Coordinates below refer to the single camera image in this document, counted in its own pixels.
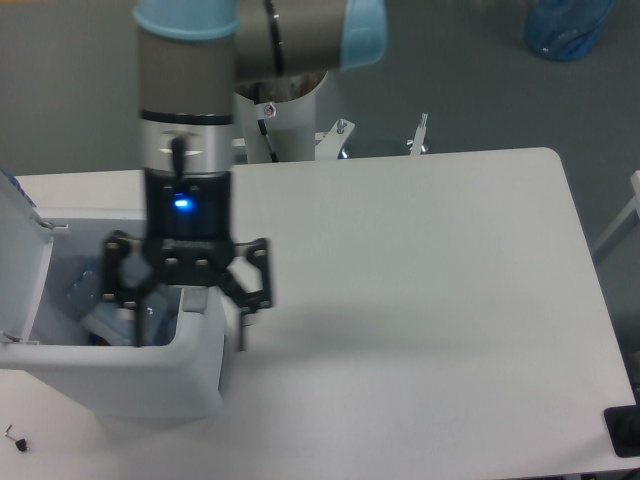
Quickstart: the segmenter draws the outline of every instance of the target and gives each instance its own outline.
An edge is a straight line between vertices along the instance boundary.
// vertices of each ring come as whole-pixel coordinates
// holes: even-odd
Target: white plastic container
[[[142,212],[36,212],[0,175],[0,331],[20,338],[0,333],[0,368],[25,370],[100,415],[215,413],[230,350],[217,289],[182,291],[175,338],[160,347],[89,346],[61,301],[73,265],[100,255],[109,232],[143,227]]]
[[[281,162],[315,159],[316,98],[326,78],[327,75],[324,75],[311,91],[301,97],[274,102],[276,116],[265,118],[269,138]],[[234,97],[242,125],[247,162],[271,163],[269,149],[258,127],[256,105],[253,100],[238,93]]]

